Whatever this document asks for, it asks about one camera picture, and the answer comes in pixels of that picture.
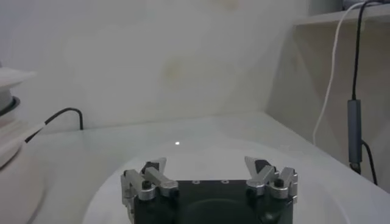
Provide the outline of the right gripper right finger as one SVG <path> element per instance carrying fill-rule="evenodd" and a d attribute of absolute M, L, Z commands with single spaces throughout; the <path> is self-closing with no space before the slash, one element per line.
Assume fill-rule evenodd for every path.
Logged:
<path fill-rule="evenodd" d="M 267 160 L 250 156 L 245 156 L 244 161 L 250 173 L 246 186 L 257 197 L 268 193 L 274 199 L 291 199 L 297 203 L 298 173 L 295 169 L 284 167 L 280 172 Z"/>

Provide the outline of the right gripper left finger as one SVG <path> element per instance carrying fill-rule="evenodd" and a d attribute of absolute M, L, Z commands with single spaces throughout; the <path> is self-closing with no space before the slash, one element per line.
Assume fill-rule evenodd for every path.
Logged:
<path fill-rule="evenodd" d="M 151 201 L 160 191 L 162 196 L 170 197 L 179 190 L 179 183 L 164 175 L 167 159 L 159 158 L 147 161 L 138 172 L 135 169 L 125 170 L 121 175 L 122 204 L 133 209 L 135 198 Z"/>

